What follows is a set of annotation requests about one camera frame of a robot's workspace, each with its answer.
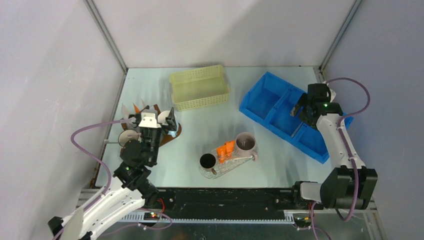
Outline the light blue mug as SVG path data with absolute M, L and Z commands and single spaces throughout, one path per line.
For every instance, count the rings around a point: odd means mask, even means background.
M 158 123 L 162 131 L 172 138 L 176 138 L 180 130 L 180 124 L 176 119 L 175 110 L 172 107 L 170 110 L 162 111 L 158 118 Z

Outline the white ribbed mug black rim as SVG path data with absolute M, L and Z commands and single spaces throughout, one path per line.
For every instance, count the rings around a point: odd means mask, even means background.
M 139 140 L 140 137 L 141 133 L 133 129 L 127 129 L 120 133 L 117 142 L 121 147 L 124 147 L 127 142 L 131 140 Z

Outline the white toothpaste tube black cap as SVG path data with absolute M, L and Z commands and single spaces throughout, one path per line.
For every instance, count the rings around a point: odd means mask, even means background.
M 146 107 L 149 107 L 149 105 L 143 99 L 141 99 L 141 104 L 142 104 L 142 110 L 144 110 Z

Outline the blue plastic divided bin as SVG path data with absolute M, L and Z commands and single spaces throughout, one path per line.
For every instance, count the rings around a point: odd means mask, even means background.
M 247 92 L 239 111 L 321 164 L 329 160 L 322 135 L 290 112 L 303 93 L 300 88 L 266 72 Z M 347 128 L 353 117 L 345 119 Z

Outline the orange toothpaste tube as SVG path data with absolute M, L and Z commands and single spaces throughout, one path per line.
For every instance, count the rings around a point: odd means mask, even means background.
M 231 141 L 227 141 L 224 143 L 224 156 L 229 156 L 230 154 L 233 153 L 234 151 L 234 147 L 235 147 L 235 140 L 231 140 Z
M 216 148 L 217 159 L 220 164 L 223 164 L 226 161 L 227 148 L 225 145 Z
M 139 114 L 141 112 L 141 110 L 134 103 L 133 103 L 133 108 L 134 108 L 135 114 Z

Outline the brown mug black inside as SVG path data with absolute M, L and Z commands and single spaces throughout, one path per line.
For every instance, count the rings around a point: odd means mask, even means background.
M 217 159 L 216 157 L 211 153 L 205 153 L 203 154 L 199 159 L 200 166 L 203 170 L 207 172 L 211 172 L 214 175 L 217 174 L 216 170 L 214 169 Z

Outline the clear textured plastic box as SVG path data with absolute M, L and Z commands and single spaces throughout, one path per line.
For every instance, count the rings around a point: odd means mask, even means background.
M 216 156 L 216 161 L 218 165 L 222 165 L 233 158 L 235 146 L 236 141 L 231 140 L 212 150 L 212 153 Z

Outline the pink mug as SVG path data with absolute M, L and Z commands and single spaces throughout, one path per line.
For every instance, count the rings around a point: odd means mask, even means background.
M 257 161 L 259 155 L 255 136 L 250 132 L 239 133 L 235 138 L 234 152 L 239 158 L 253 158 L 253 161 Z

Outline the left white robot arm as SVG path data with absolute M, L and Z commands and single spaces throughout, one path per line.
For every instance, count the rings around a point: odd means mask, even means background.
M 101 163 L 107 173 L 106 185 L 66 217 L 54 216 L 48 226 L 55 240 L 95 240 L 127 214 L 139 209 L 159 208 L 153 213 L 160 219 L 165 203 L 159 190 L 149 181 L 151 168 L 157 165 L 159 148 L 182 132 L 175 110 L 160 111 L 157 105 L 134 109 L 122 107 L 123 118 L 111 121 L 123 131 L 117 138 L 122 160 L 115 171 Z

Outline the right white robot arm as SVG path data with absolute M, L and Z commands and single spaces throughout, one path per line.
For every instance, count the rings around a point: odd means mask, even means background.
M 315 201 L 327 209 L 365 210 L 378 174 L 361 160 L 347 132 L 347 115 L 331 97 L 327 84 L 309 84 L 291 112 L 321 134 L 333 170 L 323 183 L 297 182 L 298 191 L 291 194 L 290 201 L 297 209 L 304 209 Z

